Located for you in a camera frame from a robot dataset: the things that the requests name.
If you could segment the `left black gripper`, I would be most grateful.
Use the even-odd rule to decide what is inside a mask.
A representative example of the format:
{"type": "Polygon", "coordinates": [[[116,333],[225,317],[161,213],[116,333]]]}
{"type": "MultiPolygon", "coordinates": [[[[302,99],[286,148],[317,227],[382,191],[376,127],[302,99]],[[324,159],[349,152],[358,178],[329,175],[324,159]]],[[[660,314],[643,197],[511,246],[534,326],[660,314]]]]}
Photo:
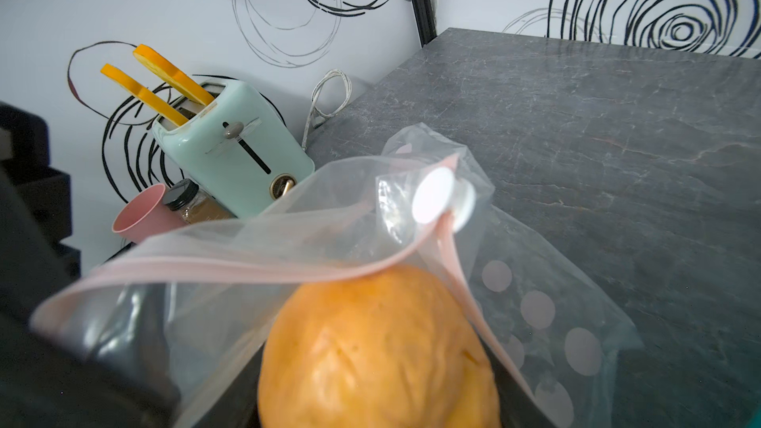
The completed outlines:
{"type": "Polygon", "coordinates": [[[4,427],[168,427],[180,394],[163,340],[164,286],[128,289],[117,329],[79,358],[31,332],[31,298],[1,289],[4,427]]]}

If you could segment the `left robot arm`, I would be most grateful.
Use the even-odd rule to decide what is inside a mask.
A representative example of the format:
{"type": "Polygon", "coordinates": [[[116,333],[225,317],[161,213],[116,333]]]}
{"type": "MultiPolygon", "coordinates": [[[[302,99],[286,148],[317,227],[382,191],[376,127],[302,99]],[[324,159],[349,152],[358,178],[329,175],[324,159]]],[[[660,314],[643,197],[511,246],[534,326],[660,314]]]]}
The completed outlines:
{"type": "Polygon", "coordinates": [[[71,179],[44,119],[1,108],[1,423],[5,427],[256,427],[261,354],[245,287],[155,283],[73,295],[71,179]]]}

